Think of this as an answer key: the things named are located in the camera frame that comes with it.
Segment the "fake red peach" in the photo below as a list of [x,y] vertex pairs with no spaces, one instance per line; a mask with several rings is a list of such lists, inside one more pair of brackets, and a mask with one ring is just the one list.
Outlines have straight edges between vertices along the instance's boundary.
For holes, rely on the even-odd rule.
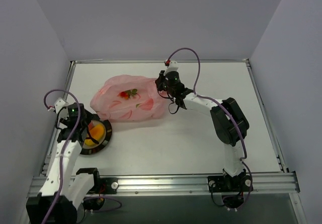
[[88,125],[88,128],[89,128],[89,131],[95,131],[96,130],[96,124],[94,122],[91,122],[89,125]]

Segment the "fake yellow orange mango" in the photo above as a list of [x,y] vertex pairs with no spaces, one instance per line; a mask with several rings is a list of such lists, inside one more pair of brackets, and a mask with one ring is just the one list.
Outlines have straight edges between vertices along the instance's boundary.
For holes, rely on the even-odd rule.
[[94,123],[96,124],[96,130],[91,132],[89,131],[90,135],[87,135],[85,139],[85,145],[90,147],[99,145],[105,136],[105,128],[103,124],[97,122]]

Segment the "fake berry sprig with leaves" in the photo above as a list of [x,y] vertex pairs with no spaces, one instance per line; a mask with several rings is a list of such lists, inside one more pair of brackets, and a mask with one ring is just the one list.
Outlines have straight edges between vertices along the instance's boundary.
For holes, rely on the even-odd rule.
[[136,95],[137,95],[137,89],[130,89],[130,90],[120,92],[118,96],[122,99],[129,100],[129,99],[135,99]]

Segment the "pink plastic bag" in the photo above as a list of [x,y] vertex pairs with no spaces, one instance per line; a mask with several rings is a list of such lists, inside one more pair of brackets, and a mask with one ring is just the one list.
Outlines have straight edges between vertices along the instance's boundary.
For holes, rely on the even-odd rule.
[[[135,99],[125,100],[122,91],[137,89]],[[167,94],[156,88],[155,78],[120,75],[107,81],[93,96],[90,107],[102,120],[144,121],[161,118],[166,110]]]

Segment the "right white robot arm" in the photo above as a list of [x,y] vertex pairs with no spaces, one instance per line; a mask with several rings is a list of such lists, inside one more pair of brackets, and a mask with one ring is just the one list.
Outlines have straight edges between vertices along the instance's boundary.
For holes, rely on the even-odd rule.
[[157,91],[164,91],[178,108],[193,110],[210,116],[219,140],[224,143],[223,183],[235,190],[246,177],[243,160],[247,158],[244,138],[250,125],[234,98],[219,101],[195,95],[185,87],[177,71],[162,70],[155,80]]

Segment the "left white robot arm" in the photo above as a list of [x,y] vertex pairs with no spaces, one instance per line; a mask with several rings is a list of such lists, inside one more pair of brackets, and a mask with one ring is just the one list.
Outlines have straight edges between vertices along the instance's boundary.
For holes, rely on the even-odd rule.
[[67,110],[62,119],[66,128],[58,136],[51,169],[37,196],[28,198],[26,203],[30,223],[76,223],[77,210],[85,196],[97,193],[102,186],[97,168],[81,168],[71,179],[92,114],[79,103],[63,109]]

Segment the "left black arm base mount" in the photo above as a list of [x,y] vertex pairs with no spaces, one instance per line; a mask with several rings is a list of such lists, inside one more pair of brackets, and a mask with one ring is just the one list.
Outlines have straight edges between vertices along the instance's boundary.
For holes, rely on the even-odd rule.
[[95,198],[91,200],[84,200],[83,207],[85,210],[93,210],[98,211],[101,210],[103,205],[105,204],[105,199],[102,198],[104,194],[116,194],[118,188],[118,178],[115,177],[106,177],[101,178],[99,185],[97,187],[93,187],[88,195],[98,195],[100,198]]

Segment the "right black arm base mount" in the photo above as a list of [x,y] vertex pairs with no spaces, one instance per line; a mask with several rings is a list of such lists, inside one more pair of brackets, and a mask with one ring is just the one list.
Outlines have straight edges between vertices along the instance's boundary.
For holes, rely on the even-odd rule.
[[254,190],[253,178],[249,175],[231,177],[229,175],[208,176],[208,191],[217,207],[238,211]]

